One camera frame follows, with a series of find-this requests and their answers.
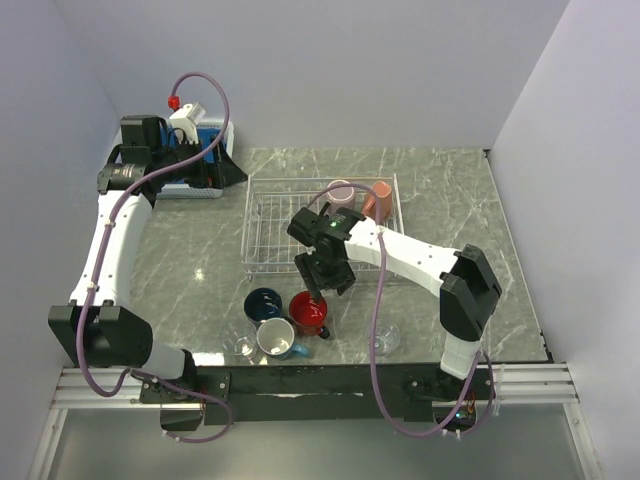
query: wire rack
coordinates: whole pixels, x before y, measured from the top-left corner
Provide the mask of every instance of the wire rack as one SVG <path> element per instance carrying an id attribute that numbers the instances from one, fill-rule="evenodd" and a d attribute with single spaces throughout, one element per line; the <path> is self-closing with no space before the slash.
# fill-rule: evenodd
<path id="1" fill-rule="evenodd" d="M 306 207 L 313 196 L 335 178 L 253 178 L 249 177 L 242 230 L 241 256 L 245 273 L 251 280 L 258 275 L 297 274 L 293 259 L 304 246 L 287 235 L 291 217 Z M 382 180 L 393 188 L 393 210 L 385 226 L 404 233 L 400 193 L 395 174 L 392 177 L 347 177 L 349 182 L 373 185 Z M 359 208 L 366 193 L 356 192 Z M 320 200 L 311 208 L 318 212 Z M 354 272 L 378 271 L 366 263 L 352 262 Z"/>

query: blue mug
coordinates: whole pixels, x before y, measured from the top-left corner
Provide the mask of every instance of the blue mug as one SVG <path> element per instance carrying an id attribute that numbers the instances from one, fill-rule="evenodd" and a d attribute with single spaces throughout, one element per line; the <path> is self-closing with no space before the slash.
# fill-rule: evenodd
<path id="1" fill-rule="evenodd" d="M 258 328 L 258 346 L 271 358 L 284 360 L 291 354 L 309 357 L 311 351 L 295 339 L 295 329 L 284 318 L 270 318 Z"/>
<path id="2" fill-rule="evenodd" d="M 244 299 L 244 314 L 255 324 L 282 317 L 282 298 L 270 288 L 256 288 Z"/>

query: marble countertop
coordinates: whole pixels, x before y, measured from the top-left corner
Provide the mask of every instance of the marble countertop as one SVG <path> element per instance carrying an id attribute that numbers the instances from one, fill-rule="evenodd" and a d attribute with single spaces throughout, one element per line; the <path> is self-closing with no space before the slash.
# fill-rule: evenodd
<path id="1" fill-rule="evenodd" d="M 440 246 L 482 248 L 503 288 L 485 329 L 485 348 L 497 361 L 546 361 L 544 339 L 529 298 L 502 206 L 481 150 L 350 148 L 237 149 L 234 161 L 256 178 L 392 176 L 398 179 L 405 233 Z M 145 227 L 132 281 L 134 312 L 160 341 L 186 348 L 200 365 L 234 363 L 219 332 L 242 321 L 254 288 L 277 290 L 285 305 L 303 284 L 299 277 L 247 278 L 240 256 L 246 184 L 215 200 L 160 200 Z M 368 361 L 366 326 L 375 284 L 366 279 L 343 297 L 327 295 L 332 337 L 305 337 L 310 359 L 287 363 Z M 438 362 L 445 331 L 438 299 L 408 281 L 385 288 L 380 321 L 401 331 L 400 348 L 382 362 Z M 254 363 L 279 362 L 259 354 Z"/>

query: light blue mug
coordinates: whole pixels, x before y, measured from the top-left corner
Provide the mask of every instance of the light blue mug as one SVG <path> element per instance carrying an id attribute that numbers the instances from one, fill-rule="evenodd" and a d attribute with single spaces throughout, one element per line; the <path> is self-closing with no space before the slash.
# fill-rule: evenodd
<path id="1" fill-rule="evenodd" d="M 284 318 L 270 318 L 258 328 L 258 346 L 271 358 L 284 360 L 289 355 L 308 357 L 311 351 L 295 343 L 296 331 Z"/>

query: red connector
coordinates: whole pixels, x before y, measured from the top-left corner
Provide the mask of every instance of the red connector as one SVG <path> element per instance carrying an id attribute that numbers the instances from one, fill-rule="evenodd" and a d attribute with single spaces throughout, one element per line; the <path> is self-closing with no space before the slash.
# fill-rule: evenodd
<path id="1" fill-rule="evenodd" d="M 174 112 L 180 109 L 180 97 L 177 95 L 169 96 L 169 108 L 171 108 Z"/>

